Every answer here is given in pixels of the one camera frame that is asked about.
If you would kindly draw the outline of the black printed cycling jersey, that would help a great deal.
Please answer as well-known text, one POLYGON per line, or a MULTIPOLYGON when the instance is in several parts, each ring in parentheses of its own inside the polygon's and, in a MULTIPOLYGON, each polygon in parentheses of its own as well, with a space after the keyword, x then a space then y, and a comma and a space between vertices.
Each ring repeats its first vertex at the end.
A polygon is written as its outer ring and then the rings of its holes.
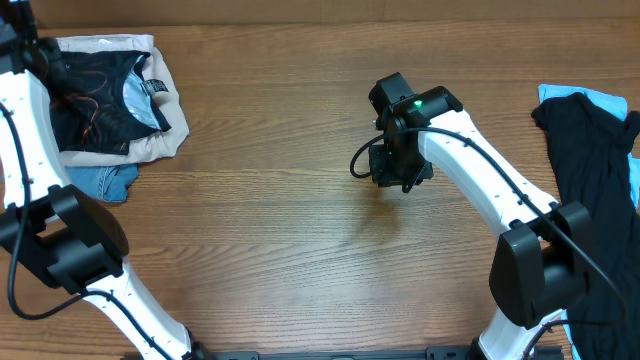
POLYGON ((50 117, 61 151, 124 155, 129 143, 166 131, 152 97, 156 80, 142 76, 142 51, 63 52, 59 75, 49 77, 50 117))

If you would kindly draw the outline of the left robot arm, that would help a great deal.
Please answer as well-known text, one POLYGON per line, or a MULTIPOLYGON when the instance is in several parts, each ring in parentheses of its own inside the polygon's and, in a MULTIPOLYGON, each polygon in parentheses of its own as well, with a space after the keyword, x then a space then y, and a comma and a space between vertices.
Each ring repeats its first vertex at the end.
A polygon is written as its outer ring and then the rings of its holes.
POLYGON ((172 318, 136 274, 114 215, 71 183, 51 121, 52 106, 72 109, 57 42, 41 38, 27 1, 1 4, 1 162, 5 211, 1 245, 9 253, 7 298, 24 320, 50 318, 86 301, 101 311, 143 359, 209 359, 212 354, 172 318), (28 313, 16 299, 17 268, 67 301, 28 313))

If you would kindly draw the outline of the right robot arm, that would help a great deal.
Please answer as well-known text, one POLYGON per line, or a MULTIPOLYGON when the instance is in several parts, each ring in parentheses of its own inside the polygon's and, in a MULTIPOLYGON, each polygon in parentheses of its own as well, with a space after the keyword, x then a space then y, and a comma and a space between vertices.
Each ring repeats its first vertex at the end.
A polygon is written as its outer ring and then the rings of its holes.
POLYGON ((496 239, 489 288, 497 310, 468 347, 431 347, 430 359, 560 359, 537 342, 564 322, 593 288, 585 255, 593 226, 578 202, 560 204, 522 176, 481 135, 446 88, 415 93, 395 73, 368 95, 381 136, 365 147, 369 177, 409 192, 439 168, 473 205, 496 239))

